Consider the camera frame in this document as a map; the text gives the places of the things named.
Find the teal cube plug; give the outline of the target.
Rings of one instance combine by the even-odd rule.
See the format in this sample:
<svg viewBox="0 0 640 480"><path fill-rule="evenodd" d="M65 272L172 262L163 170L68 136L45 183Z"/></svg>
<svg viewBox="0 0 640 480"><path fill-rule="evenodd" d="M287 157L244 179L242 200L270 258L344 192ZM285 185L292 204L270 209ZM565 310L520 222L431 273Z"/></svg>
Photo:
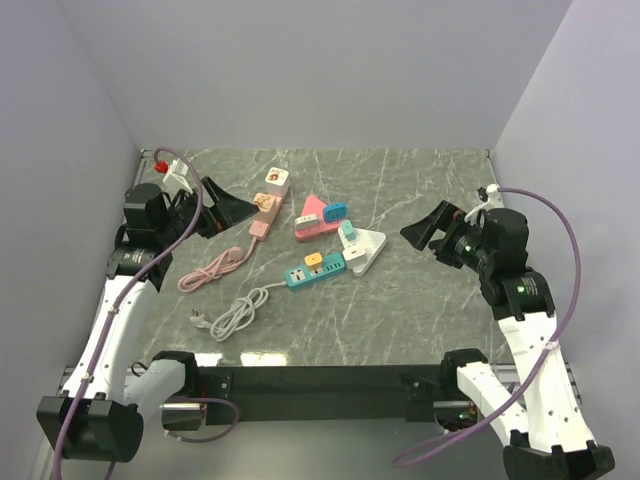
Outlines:
<svg viewBox="0 0 640 480"><path fill-rule="evenodd" d="M350 220L343 220L338 230L341 242L345 245L351 244L357 239L357 232Z"/></svg>

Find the yellow plug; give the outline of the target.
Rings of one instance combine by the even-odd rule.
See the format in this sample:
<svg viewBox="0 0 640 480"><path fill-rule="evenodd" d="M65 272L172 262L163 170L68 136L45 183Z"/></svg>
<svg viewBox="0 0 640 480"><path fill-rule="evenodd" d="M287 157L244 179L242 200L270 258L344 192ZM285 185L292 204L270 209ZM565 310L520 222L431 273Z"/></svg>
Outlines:
<svg viewBox="0 0 640 480"><path fill-rule="evenodd" d="M320 252L315 252L304 257L305 265L309 273L314 276L322 272L323 256Z"/></svg>

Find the white square plug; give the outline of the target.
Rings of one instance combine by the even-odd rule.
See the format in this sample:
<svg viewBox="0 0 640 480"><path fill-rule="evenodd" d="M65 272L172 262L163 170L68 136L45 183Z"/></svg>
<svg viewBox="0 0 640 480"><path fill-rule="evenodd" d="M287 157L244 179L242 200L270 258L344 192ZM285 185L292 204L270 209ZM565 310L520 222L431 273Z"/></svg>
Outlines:
<svg viewBox="0 0 640 480"><path fill-rule="evenodd" d="M346 266L355 269L367 261L366 250L358 245L350 245L342 252Z"/></svg>

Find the white triangular socket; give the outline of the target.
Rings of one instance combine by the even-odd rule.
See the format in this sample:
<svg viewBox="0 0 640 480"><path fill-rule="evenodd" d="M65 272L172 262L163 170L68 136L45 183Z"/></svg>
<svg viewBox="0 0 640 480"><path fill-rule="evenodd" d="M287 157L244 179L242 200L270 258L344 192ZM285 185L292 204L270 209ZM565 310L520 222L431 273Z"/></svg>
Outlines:
<svg viewBox="0 0 640 480"><path fill-rule="evenodd" d="M355 242L345 245L342 242L343 250L350 245L358 245L366 250L367 261L365 264L355 269L350 269L355 277L362 277L369 270L371 265L377 259L387 244L387 236L378 231L366 230L360 228L354 228L357 232L357 239Z"/></svg>

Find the pink triangular socket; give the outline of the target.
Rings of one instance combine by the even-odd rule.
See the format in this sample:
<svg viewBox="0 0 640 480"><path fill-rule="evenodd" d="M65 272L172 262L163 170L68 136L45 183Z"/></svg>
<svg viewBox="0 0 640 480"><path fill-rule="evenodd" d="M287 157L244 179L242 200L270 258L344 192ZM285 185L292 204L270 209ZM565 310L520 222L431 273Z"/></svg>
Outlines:
<svg viewBox="0 0 640 480"><path fill-rule="evenodd" d="M326 204L318 197L309 195L301 214L294 220L294 236L298 242L310 241L321 235L335 233L347 217L344 202Z"/></svg>

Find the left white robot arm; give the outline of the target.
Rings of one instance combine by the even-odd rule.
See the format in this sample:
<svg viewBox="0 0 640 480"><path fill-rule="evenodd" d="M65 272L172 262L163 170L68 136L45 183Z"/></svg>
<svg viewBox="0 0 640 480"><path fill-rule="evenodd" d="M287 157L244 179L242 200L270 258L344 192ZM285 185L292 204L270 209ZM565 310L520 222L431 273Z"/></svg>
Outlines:
<svg viewBox="0 0 640 480"><path fill-rule="evenodd" d="M172 262L168 247L194 232L211 238L258 213L256 204L202 180L211 206L197 192L174 198L153 183L125 194L125 222L116 234L91 335L72 375L54 396L41 399L36 418L56 460L126 463L141 444L145 422L166 400L186 402L203 393L191 352L156 354L139 378L127 368L142 323Z"/></svg>

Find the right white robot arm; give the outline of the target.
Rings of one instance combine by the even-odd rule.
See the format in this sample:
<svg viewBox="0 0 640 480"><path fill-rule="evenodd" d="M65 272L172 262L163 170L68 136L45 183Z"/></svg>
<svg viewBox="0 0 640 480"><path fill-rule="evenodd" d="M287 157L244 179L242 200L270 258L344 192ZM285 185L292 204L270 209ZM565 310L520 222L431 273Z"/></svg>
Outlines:
<svg viewBox="0 0 640 480"><path fill-rule="evenodd" d="M615 467L612 450L586 424L559 345L559 322L546 279L527 264L526 217L508 208L471 213L443 201L401 229L417 250L478 276L481 293L511 351L520 386L509 391L488 361L467 349L449 352L439 387L466 396L503 445L511 479L599 479Z"/></svg>

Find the teal power strip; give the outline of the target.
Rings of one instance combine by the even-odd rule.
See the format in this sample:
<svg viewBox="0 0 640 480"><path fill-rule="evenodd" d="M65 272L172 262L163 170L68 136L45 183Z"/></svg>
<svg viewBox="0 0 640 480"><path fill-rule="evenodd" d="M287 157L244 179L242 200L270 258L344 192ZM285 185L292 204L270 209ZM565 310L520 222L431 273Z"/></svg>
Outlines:
<svg viewBox="0 0 640 480"><path fill-rule="evenodd" d="M342 254L334 252L325 256L322 265L316 269L301 264L286 270L284 280L291 291L297 291L342 274L345 270L346 263Z"/></svg>

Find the blue plug adapter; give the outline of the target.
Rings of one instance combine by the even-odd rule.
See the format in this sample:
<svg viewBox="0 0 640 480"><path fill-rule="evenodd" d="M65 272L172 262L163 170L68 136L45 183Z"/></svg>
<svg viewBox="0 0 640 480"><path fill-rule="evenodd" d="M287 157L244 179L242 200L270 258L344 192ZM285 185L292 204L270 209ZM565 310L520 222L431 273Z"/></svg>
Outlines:
<svg viewBox="0 0 640 480"><path fill-rule="evenodd" d="M347 205L344 202L337 202L326 205L323 208L323 221L334 223L346 218L348 214Z"/></svg>

